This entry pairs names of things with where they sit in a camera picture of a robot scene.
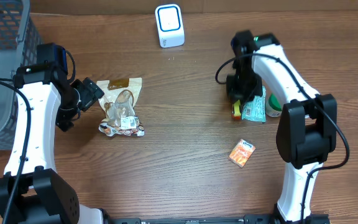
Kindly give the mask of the teal wet wipes pack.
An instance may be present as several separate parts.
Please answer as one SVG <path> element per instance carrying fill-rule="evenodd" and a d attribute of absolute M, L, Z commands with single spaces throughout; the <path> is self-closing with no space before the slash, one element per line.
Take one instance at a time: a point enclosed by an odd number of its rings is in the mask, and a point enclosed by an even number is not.
<path fill-rule="evenodd" d="M 253 122 L 266 122 L 265 117 L 266 89 L 262 87 L 262 96 L 255 96 L 243 106 L 241 119 Z"/>

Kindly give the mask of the green lid glass jar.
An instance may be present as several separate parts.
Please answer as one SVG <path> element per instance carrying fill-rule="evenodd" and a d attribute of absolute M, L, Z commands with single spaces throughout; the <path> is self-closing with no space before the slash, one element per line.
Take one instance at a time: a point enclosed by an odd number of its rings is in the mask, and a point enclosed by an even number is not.
<path fill-rule="evenodd" d="M 282 113 L 282 108 L 280 103 L 274 94 L 270 94 L 267 102 L 265 103 L 265 114 L 269 117 L 277 118 L 280 117 Z"/>

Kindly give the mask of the brown cookie snack bag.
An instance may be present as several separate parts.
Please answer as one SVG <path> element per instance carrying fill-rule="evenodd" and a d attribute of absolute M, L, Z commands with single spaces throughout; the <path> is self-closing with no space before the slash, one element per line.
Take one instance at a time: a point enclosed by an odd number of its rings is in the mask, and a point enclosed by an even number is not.
<path fill-rule="evenodd" d="M 106 115 L 99 124 L 99 131 L 109 137 L 142 137 L 145 129 L 134 110 L 142 89 L 142 79 L 100 80 L 96 84 L 104 92 L 99 105 Z"/>

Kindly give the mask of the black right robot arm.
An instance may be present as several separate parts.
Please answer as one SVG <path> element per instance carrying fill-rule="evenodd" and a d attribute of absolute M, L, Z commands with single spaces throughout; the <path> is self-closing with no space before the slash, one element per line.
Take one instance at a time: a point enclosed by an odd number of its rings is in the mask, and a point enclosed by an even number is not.
<path fill-rule="evenodd" d="M 262 96 L 266 84 L 282 113 L 276 145 L 285 161 L 282 192 L 264 223 L 329 223 L 328 215 L 313 214 L 310 201 L 318 170 L 336 147 L 337 103 L 302 79 L 272 34 L 254 36 L 237 32 L 231 40 L 235 74 L 225 81 L 226 93 L 235 110 Z"/>

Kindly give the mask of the orange Kleenex tissue pack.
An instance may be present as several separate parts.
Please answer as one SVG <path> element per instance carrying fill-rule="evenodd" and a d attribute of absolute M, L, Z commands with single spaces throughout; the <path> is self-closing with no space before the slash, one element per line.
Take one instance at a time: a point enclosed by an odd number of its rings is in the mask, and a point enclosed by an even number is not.
<path fill-rule="evenodd" d="M 240 139 L 236 146 L 232 149 L 229 160 L 243 168 L 246 162 L 255 151 L 255 146 L 243 139 Z"/>

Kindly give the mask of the yellow black marker pen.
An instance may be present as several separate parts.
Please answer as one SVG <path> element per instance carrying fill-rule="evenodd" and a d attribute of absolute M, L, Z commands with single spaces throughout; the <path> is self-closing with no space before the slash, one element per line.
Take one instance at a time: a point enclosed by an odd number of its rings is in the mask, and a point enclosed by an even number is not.
<path fill-rule="evenodd" d="M 232 115 L 233 117 L 241 117 L 241 101 L 237 100 L 232 105 Z"/>

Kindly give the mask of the red snack bar wrapper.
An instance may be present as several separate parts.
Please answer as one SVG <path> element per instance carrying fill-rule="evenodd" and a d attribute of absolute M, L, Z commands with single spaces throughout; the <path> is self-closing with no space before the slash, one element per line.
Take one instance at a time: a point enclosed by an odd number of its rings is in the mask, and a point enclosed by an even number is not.
<path fill-rule="evenodd" d="M 241 113 L 240 106 L 238 106 L 238 105 L 232 106 L 232 115 L 231 116 L 234 120 L 241 120 L 242 113 Z"/>

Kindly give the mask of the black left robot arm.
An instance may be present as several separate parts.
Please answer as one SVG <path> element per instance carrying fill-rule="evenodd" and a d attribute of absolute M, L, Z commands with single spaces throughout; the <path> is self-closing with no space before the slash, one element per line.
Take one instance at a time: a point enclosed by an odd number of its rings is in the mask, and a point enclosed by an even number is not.
<path fill-rule="evenodd" d="M 104 95 L 89 78 L 68 73 L 69 57 L 61 45 L 40 44 L 36 64 L 0 78 L 18 99 L 14 144 L 0 178 L 3 223 L 109 223 L 103 209 L 82 205 L 56 172 L 55 129 L 68 131 Z"/>

